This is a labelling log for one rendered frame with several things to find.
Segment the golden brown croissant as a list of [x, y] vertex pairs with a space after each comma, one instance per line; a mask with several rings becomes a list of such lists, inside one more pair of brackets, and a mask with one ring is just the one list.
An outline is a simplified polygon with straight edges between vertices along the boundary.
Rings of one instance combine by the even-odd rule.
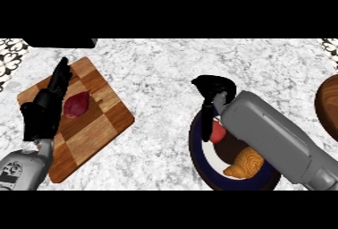
[[252, 179], [257, 175], [263, 164], [265, 157], [252, 147], [246, 147], [234, 160], [234, 164], [224, 170], [224, 174], [238, 179]]

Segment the brown wooden bowl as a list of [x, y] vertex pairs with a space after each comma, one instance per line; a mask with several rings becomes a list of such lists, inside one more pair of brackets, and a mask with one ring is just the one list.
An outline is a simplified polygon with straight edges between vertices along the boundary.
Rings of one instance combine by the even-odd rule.
[[319, 86], [315, 107], [322, 127], [338, 141], [338, 74], [331, 76]]

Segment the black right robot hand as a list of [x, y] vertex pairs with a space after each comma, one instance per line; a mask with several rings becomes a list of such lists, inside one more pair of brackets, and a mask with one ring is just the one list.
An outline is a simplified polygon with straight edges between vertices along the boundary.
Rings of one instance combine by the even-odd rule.
[[209, 142], [213, 132], [215, 111], [222, 113], [226, 105], [234, 101], [237, 96], [237, 85], [229, 78], [216, 75], [200, 75], [193, 80], [193, 84], [197, 86], [204, 97], [201, 131], [203, 140]]

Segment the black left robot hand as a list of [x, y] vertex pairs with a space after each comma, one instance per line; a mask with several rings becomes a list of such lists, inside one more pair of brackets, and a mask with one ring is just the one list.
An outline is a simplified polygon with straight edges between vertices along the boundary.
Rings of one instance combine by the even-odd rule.
[[57, 65], [48, 87], [39, 91], [33, 102], [26, 102], [20, 107], [24, 116], [26, 141], [54, 139], [57, 136], [71, 76], [70, 60], [64, 57]]

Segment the red bell pepper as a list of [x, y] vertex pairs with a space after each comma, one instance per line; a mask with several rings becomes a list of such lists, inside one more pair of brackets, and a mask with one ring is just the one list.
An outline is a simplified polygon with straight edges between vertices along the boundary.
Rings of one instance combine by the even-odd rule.
[[210, 141], [213, 143], [219, 143], [224, 140], [226, 134], [228, 134], [228, 131], [226, 131], [225, 126], [222, 125], [219, 119], [215, 118], [213, 119], [213, 132], [210, 135]]

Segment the black and white patterned tile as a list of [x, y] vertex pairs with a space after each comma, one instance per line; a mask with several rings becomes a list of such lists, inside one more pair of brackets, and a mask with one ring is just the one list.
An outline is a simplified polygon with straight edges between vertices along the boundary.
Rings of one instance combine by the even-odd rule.
[[338, 38], [321, 38], [319, 44], [333, 61], [334, 69], [338, 71]]
[[0, 38], [0, 92], [14, 77], [23, 62], [23, 56], [29, 54], [30, 45], [23, 38]]

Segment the dark red sweet potato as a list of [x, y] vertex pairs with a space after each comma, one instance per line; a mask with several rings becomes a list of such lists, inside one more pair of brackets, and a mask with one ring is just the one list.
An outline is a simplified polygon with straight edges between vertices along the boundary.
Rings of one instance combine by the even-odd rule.
[[89, 109], [89, 100], [91, 93], [88, 91], [69, 98], [64, 105], [64, 115], [69, 118], [77, 118], [86, 113]]

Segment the black appliance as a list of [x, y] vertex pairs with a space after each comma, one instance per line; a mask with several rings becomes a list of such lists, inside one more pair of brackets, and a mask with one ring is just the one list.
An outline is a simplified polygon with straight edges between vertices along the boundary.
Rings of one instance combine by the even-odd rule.
[[26, 38], [24, 41], [33, 47], [52, 48], [95, 48], [97, 38]]

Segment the checkered wooden cutting board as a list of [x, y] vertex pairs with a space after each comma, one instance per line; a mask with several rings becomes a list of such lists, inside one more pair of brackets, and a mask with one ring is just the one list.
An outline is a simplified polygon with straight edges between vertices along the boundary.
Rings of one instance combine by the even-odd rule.
[[54, 139], [54, 164], [49, 177], [63, 183], [101, 149], [120, 136], [135, 117], [92, 60], [83, 57], [70, 65], [73, 77], [64, 101], [89, 93], [89, 108], [79, 117], [61, 115]]

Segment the dark blue rimmed plate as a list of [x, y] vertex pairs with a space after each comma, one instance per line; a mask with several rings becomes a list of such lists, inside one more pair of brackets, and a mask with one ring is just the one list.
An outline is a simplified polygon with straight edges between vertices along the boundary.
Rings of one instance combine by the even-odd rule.
[[274, 191], [281, 180], [281, 173], [266, 162], [256, 176], [238, 179], [226, 176], [224, 170], [234, 164], [243, 149], [249, 147], [228, 132], [221, 143], [203, 141], [201, 114], [197, 114], [190, 130], [190, 150], [195, 169], [216, 191]]

